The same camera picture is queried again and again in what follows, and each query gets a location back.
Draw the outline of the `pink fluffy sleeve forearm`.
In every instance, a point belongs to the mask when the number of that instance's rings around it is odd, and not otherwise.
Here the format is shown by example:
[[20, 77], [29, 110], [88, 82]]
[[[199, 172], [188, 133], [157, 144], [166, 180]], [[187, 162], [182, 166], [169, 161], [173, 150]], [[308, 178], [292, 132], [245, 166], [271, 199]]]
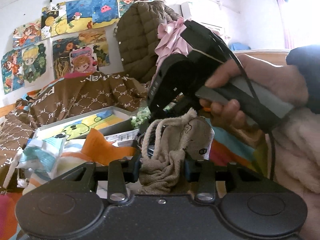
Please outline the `pink fluffy sleeve forearm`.
[[294, 109], [272, 131], [276, 149], [274, 181], [301, 196], [308, 207], [300, 231], [319, 239], [319, 115]]

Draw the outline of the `person's right hand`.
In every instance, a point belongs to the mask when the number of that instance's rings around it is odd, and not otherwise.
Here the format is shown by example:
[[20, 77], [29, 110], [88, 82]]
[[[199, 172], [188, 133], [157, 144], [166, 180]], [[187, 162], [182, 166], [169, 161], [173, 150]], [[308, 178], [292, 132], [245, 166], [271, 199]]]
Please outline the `person's right hand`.
[[[248, 78], [263, 86], [276, 97], [296, 107], [306, 105], [309, 94], [306, 81], [294, 65], [276, 66], [267, 61], [241, 54], [238, 57]], [[222, 64], [206, 81], [208, 88], [224, 86], [230, 79], [239, 76], [240, 69], [233, 60]], [[242, 129], [247, 125], [246, 115], [240, 109], [240, 103], [232, 99], [228, 103], [200, 99], [200, 105], [210, 108], [214, 116], [219, 116], [227, 124]]]

